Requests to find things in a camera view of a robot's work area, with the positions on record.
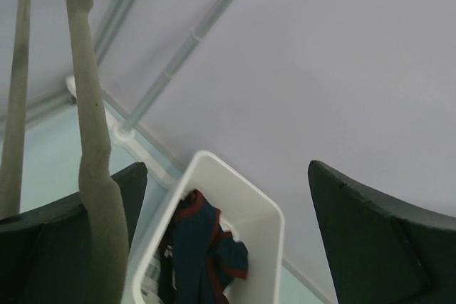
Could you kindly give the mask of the navy maroon tank top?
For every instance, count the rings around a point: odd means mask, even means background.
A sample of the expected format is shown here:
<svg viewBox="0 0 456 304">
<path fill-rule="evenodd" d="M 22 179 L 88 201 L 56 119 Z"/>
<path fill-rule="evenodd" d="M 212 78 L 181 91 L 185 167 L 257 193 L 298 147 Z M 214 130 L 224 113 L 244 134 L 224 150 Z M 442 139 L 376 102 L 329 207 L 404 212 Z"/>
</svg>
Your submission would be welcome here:
<svg viewBox="0 0 456 304">
<path fill-rule="evenodd" d="M 228 303 L 225 290 L 247 279 L 247 247 L 222 228 L 220 216 L 197 189 L 179 201 L 159 245 L 162 303 Z"/>
</svg>

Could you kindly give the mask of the grey velvet hanger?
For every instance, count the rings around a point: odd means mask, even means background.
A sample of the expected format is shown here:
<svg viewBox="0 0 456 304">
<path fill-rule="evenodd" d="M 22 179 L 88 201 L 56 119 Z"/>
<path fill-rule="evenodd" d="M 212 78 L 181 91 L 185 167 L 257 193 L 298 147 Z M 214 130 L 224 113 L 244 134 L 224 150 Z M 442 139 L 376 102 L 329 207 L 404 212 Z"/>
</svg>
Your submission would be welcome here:
<svg viewBox="0 0 456 304">
<path fill-rule="evenodd" d="M 128 228 L 118 184 L 111 178 L 111 141 L 88 23 L 93 0 L 66 0 L 76 84 L 81 161 L 78 191 L 90 222 L 92 256 L 86 303 L 120 303 L 128 264 Z M 1 217 L 18 214 L 24 160 L 31 0 L 18 0 L 1 156 Z"/>
</svg>

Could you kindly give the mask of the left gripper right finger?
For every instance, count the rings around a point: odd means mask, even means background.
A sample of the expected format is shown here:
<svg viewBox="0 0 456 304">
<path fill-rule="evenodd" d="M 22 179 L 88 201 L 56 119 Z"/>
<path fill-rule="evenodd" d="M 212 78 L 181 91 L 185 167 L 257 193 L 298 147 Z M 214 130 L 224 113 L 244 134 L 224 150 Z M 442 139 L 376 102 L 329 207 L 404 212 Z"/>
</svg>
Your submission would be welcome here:
<svg viewBox="0 0 456 304">
<path fill-rule="evenodd" d="M 455 218 L 313 160 L 309 187 L 339 303 L 454 303 Z"/>
</svg>

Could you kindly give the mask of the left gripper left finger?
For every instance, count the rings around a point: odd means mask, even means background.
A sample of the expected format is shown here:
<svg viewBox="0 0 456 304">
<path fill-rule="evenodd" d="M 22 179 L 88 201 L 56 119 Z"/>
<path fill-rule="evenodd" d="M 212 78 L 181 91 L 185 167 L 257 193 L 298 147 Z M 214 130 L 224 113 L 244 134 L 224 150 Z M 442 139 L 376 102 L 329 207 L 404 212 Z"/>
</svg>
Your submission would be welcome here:
<svg viewBox="0 0 456 304">
<path fill-rule="evenodd" d="M 1 220 L 2 303 L 120 303 L 147 186 L 142 162 L 99 184 L 96 205 L 74 193 Z"/>
</svg>

